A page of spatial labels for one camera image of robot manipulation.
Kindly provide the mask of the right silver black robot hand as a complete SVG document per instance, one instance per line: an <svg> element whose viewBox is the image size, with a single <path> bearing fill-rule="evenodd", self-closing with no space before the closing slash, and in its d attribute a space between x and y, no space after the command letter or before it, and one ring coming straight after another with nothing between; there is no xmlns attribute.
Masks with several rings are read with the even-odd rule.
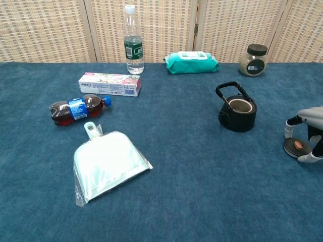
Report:
<svg viewBox="0 0 323 242"><path fill-rule="evenodd" d="M308 129L308 140L315 144L313 150L297 157L303 163L315 163L322 160L322 106L302 109L297 115L285 122L285 139L293 137L294 127L304 123Z"/></svg>

